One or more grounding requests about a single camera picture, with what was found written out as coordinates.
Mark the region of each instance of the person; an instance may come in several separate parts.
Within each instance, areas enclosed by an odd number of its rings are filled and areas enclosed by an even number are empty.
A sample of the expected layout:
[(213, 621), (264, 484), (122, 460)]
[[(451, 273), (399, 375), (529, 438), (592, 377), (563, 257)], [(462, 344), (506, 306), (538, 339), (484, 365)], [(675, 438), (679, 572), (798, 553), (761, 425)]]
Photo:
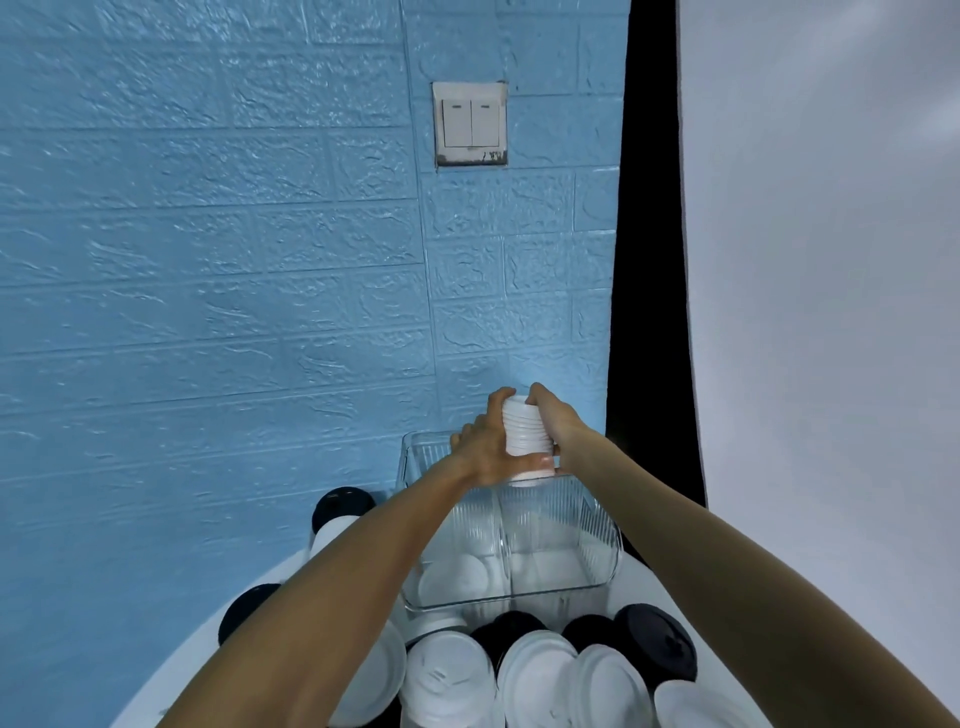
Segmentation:
[[(210, 658), (160, 728), (326, 725), (454, 504), (470, 488), (553, 467), (549, 455), (507, 454), (501, 410), (514, 393), (491, 394), (486, 414), (450, 438), (446, 458), (297, 571)], [(542, 385), (527, 401), (540, 407), (561, 469), (611, 514), (775, 728), (960, 726), (783, 562), (644, 471)]]

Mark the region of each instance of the white backdrop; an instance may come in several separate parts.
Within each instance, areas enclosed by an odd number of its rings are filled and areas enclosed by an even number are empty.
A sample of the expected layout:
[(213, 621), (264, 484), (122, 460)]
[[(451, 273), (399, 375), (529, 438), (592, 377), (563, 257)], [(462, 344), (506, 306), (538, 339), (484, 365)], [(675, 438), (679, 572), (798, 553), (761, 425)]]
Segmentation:
[(680, 27), (710, 508), (960, 715), (960, 3)]

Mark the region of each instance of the hand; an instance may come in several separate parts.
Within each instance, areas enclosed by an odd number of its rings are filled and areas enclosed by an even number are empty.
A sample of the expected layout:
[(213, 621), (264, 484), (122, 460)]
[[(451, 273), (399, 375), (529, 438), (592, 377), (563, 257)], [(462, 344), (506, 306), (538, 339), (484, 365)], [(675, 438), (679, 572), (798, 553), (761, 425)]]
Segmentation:
[(546, 432), (560, 448), (559, 455), (564, 456), (564, 443), (572, 433), (588, 429), (580, 419), (577, 411), (565, 401), (557, 399), (557, 395), (539, 382), (530, 387), (530, 396), (527, 404), (535, 404), (540, 408), (540, 418)]
[(553, 468), (553, 456), (542, 452), (519, 457), (507, 453), (507, 433), (503, 428), (503, 402), (516, 389), (503, 387), (487, 400), (487, 414), (472, 425), (450, 435), (453, 451), (448, 455), (459, 465), (464, 482), (475, 488), (496, 485), (512, 475)]

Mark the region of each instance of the person's left hand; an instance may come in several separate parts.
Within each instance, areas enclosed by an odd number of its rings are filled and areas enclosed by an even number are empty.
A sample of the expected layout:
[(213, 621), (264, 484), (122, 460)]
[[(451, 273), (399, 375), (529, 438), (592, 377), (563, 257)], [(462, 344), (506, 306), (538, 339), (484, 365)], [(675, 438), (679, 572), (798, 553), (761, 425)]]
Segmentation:
[(507, 453), (503, 402), (514, 394), (516, 389), (511, 387), (498, 389), (487, 400), (487, 414), (450, 436), (453, 451), (448, 457), (462, 469), (470, 488), (496, 485), (512, 475), (553, 468), (553, 456), (543, 452), (520, 456)]

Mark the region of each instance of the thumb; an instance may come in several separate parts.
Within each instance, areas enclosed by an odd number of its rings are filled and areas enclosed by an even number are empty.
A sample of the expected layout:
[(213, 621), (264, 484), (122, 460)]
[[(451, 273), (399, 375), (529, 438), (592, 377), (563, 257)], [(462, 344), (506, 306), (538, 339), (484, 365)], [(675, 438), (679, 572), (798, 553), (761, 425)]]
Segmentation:
[(553, 470), (553, 455), (546, 452), (531, 452), (529, 455), (508, 455), (507, 457), (510, 460), (510, 475)]

